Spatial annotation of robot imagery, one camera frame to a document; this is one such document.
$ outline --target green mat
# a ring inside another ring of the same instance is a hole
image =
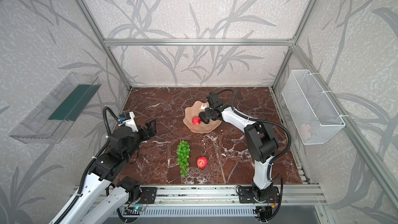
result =
[[[80,113],[86,107],[101,85],[81,84],[59,105],[59,107],[48,118],[49,120],[76,121]]]

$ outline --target wall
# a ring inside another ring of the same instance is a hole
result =
[[[292,38],[309,0],[85,0],[106,38]],[[271,85],[287,47],[113,47],[132,85]]]
[[[0,0],[0,222],[48,223],[104,143],[102,107],[119,112],[126,87],[73,0]],[[59,144],[8,136],[70,72],[102,86]]]
[[[398,179],[398,7],[396,0],[320,0],[299,40],[314,67]],[[293,57],[288,72],[302,69]],[[291,119],[288,121],[295,130]],[[398,214],[344,131],[324,145],[296,144],[336,223],[398,223]]]

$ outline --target beige plate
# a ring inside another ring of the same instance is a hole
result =
[[[183,119],[183,122],[192,132],[195,133],[211,132],[221,124],[221,121],[219,120],[216,121],[210,120],[208,124],[201,122],[197,126],[192,124],[193,117],[199,116],[199,113],[204,112],[206,107],[209,107],[209,103],[196,101],[192,107],[185,108],[185,117]]]

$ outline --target gray floor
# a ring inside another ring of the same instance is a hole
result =
[[[104,224],[122,224],[119,218],[108,218]],[[252,217],[158,217],[138,218],[134,224],[258,224]],[[314,206],[283,206],[278,214],[269,221],[271,224],[294,223],[294,224],[320,224]]]

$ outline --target vertical metal post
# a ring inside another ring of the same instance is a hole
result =
[[[99,44],[101,45],[104,53],[107,55],[109,61],[111,62],[112,66],[115,68],[117,74],[120,76],[120,79],[123,81],[123,83],[126,85],[126,87],[130,90],[130,84],[127,80],[127,77],[124,75],[119,63],[113,56],[113,54],[110,52],[108,47],[104,43],[104,37],[102,36],[102,33],[100,31],[100,28],[94,21],[94,17],[92,16],[91,12],[89,11],[86,3],[84,0],[74,0],[77,6],[79,7],[80,11],[82,12],[84,18],[86,19],[88,25],[92,29],[94,35],[96,36]]]
[[[293,45],[297,44],[297,42],[299,41],[299,39],[300,39],[300,37],[301,37],[301,35],[302,35],[302,33],[303,33],[308,21],[309,21],[309,19],[311,18],[311,15],[314,12],[314,9],[315,9],[315,7],[316,7],[318,2],[319,2],[319,0],[310,0],[309,1],[308,5],[307,5],[307,8],[305,9],[304,14],[303,14],[303,16],[301,18],[301,21],[300,21],[300,23],[298,25],[296,33],[295,33],[295,35],[292,38],[293,39]],[[272,89],[275,90],[275,87],[276,87],[277,83],[279,82],[279,80],[282,77],[283,71],[285,70],[285,68],[287,67],[287,65],[290,62],[290,58],[291,58],[291,49],[289,48],[289,50],[286,53],[285,58],[284,58],[284,60],[282,62],[282,65],[281,65],[281,67],[280,67],[280,69],[279,69],[279,71],[278,71],[278,73],[276,75],[275,81],[272,84]]]

